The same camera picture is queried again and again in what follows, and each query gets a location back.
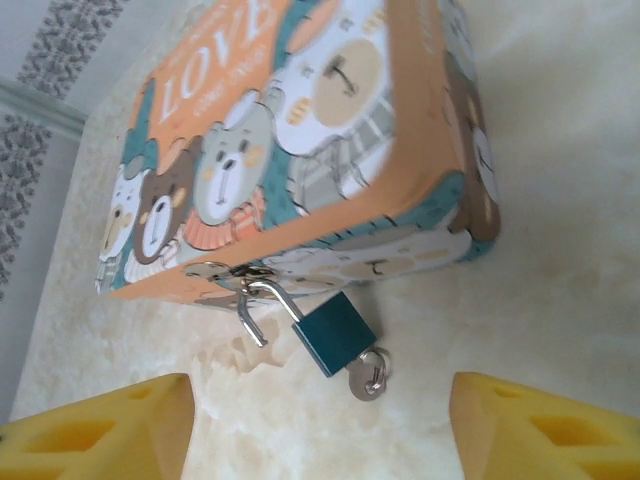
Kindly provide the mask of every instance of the yellow sponge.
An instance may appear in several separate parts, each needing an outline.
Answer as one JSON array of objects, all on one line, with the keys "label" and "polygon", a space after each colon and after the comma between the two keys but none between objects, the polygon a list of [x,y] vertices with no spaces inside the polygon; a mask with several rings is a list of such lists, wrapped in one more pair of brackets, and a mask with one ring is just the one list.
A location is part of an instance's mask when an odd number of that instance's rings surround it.
[{"label": "yellow sponge", "polygon": [[640,480],[640,420],[476,373],[453,381],[466,480]]},{"label": "yellow sponge", "polygon": [[0,480],[179,480],[194,401],[167,375],[0,427]]}]

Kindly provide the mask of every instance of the wall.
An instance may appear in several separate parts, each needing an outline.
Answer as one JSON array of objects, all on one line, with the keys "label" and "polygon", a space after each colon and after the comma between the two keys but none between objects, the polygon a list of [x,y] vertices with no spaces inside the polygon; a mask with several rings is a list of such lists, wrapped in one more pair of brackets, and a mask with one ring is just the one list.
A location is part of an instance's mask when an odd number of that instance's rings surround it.
[{"label": "wall", "polygon": [[[86,118],[174,8],[172,0],[24,0],[3,6],[0,423],[15,396],[78,150],[79,136],[61,134],[56,122]],[[25,110],[34,96],[36,108]],[[115,168],[119,159],[105,160]]]},{"label": "wall", "polygon": [[0,422],[4,422],[27,354],[78,142],[1,106],[0,113]]}]

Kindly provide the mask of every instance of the orange scarf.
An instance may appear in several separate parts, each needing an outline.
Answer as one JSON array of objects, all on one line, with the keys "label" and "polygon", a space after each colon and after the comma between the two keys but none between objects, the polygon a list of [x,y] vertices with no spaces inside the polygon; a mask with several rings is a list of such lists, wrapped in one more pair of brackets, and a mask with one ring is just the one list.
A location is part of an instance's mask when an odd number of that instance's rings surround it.
[{"label": "orange scarf", "polygon": [[185,224],[184,238],[198,250],[217,250],[262,231],[265,209],[261,187],[253,191],[248,202],[233,210],[227,221],[218,225],[204,223],[193,208]]}]

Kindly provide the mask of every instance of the cartoon bear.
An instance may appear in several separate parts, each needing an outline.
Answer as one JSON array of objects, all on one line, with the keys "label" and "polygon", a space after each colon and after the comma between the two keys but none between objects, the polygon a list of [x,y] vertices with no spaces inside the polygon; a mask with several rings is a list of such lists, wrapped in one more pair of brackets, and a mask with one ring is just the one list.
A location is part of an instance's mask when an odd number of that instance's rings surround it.
[{"label": "cartoon bear", "polygon": [[125,265],[125,280],[135,283],[178,265],[182,222],[193,189],[195,163],[202,137],[174,141],[165,157],[168,170],[152,172],[145,179],[142,203],[134,232],[134,249]]},{"label": "cartoon bear", "polygon": [[467,15],[457,0],[439,0],[439,7],[441,29],[447,51],[453,57],[458,71],[475,83],[477,73]]},{"label": "cartoon bear", "polygon": [[[194,186],[194,209],[185,226],[185,239],[198,250],[215,250],[247,238],[265,227],[265,196],[286,195],[282,188],[261,188],[267,168],[277,167],[273,117],[279,94],[272,92],[261,103],[259,92],[246,93],[232,108],[224,122],[215,123],[204,138],[203,156]],[[288,168],[289,156],[286,156]],[[273,200],[273,207],[282,201]]]},{"label": "cartoon bear", "polygon": [[287,38],[272,89],[279,145],[292,154],[288,189],[302,215],[368,187],[394,138],[383,0],[324,0]]},{"label": "cartoon bear", "polygon": [[498,190],[480,94],[460,73],[451,55],[445,56],[449,88],[445,90],[445,119],[454,151],[466,175],[458,216],[449,228],[468,229],[478,242],[491,242],[500,232]]},{"label": "cartoon bear", "polygon": [[471,248],[467,231],[446,228],[417,231],[403,228],[379,230],[331,248],[297,248],[264,259],[291,293],[310,294],[337,290],[352,282],[433,269],[464,258]]},{"label": "cartoon bear", "polygon": [[118,178],[111,197],[111,210],[99,255],[95,280],[98,293],[113,289],[113,282],[119,272],[125,246],[140,209],[143,181],[150,172],[149,169],[143,169],[144,163],[145,159],[140,155],[126,166],[120,164],[118,168]]}]

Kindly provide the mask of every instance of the patterned wallpaper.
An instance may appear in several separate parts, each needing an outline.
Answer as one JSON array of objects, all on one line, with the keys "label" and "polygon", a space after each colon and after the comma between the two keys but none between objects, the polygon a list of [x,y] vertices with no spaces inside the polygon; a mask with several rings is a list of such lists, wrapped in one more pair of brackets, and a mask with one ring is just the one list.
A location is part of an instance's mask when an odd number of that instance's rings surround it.
[{"label": "patterned wallpaper", "polygon": [[53,1],[18,80],[64,100],[128,0]]},{"label": "patterned wallpaper", "polygon": [[[128,1],[52,1],[18,80],[64,100]],[[51,136],[47,128],[20,115],[0,120],[0,300],[11,278]]]}]

